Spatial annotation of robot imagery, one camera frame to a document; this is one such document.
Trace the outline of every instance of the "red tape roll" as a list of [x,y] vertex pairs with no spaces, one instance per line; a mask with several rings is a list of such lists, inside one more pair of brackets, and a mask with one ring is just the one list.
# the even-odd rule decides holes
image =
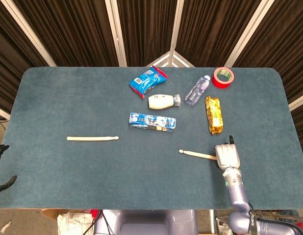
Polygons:
[[[227,78],[227,81],[221,81],[217,75],[223,75]],[[220,68],[216,68],[216,70],[214,71],[214,74],[212,76],[212,84],[215,85],[215,87],[219,88],[219,89],[224,89],[227,88],[228,86],[230,86],[230,84],[233,82],[234,80],[234,74],[233,72],[225,67],[220,67]]]

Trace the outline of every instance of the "wooden drumstick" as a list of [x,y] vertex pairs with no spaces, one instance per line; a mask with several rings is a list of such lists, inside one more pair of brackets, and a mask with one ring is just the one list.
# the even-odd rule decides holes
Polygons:
[[74,137],[68,136],[67,141],[112,141],[118,140],[119,136],[105,136],[105,137]]
[[180,149],[179,153],[184,153],[184,154],[187,154],[187,155],[200,157],[200,158],[207,158],[207,159],[211,159],[211,160],[217,160],[217,157],[212,156],[212,155],[203,154],[203,153],[196,153],[196,152],[191,152],[191,151],[184,151],[183,149]]

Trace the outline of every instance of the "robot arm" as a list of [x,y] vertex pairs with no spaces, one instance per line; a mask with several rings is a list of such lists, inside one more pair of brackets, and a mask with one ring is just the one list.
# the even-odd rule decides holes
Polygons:
[[238,234],[252,235],[303,235],[300,228],[283,222],[262,220],[251,214],[241,179],[240,159],[230,136],[230,144],[215,146],[218,166],[224,171],[227,194],[232,208],[236,211],[229,216],[229,227]]

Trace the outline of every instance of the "cardboard box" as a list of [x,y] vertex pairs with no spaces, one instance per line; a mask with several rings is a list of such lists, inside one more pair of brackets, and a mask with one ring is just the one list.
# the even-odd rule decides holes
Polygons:
[[50,219],[57,220],[58,215],[66,213],[79,213],[83,212],[82,209],[69,210],[69,209],[42,209],[42,214]]

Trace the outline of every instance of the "table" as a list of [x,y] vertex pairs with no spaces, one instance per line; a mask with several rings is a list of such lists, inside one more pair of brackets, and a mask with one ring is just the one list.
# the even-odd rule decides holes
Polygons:
[[[233,135],[242,179],[255,209],[303,208],[303,154],[279,74],[232,68],[225,90],[209,85],[195,106],[150,110],[148,96],[186,96],[215,68],[162,68],[168,80],[144,100],[128,83],[148,68],[31,68],[25,72],[3,143],[0,208],[227,209],[214,155]],[[208,131],[204,99],[219,97],[224,130]],[[130,112],[177,119],[174,132],[129,127]],[[76,142],[67,136],[119,136]]]

